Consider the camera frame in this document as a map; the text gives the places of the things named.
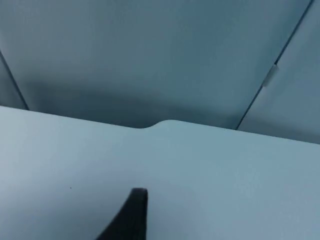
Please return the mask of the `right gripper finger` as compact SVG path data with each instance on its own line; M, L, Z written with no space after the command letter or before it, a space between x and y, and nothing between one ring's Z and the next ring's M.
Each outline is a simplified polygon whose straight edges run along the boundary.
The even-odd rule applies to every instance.
M133 188L121 209L97 237L98 240L145 240L148 190Z

